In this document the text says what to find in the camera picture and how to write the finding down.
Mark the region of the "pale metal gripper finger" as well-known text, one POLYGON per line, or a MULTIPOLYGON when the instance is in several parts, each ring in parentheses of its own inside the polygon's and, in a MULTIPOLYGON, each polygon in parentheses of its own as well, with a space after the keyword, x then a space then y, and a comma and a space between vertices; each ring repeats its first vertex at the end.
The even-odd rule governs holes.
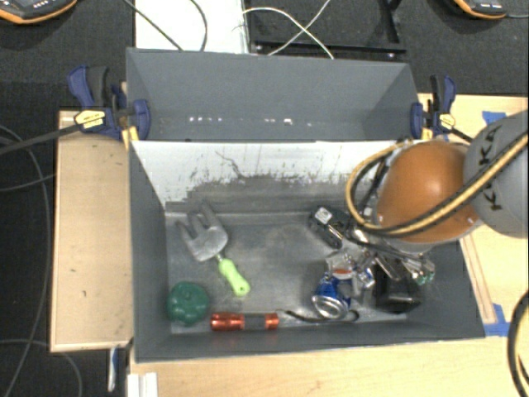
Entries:
POLYGON ((370 267, 354 269, 351 279, 353 295, 362 295, 366 290, 371 289, 374 284, 375 279, 370 267))
POLYGON ((335 251, 326 258, 326 266, 328 270, 356 270, 359 257, 355 253, 335 251))

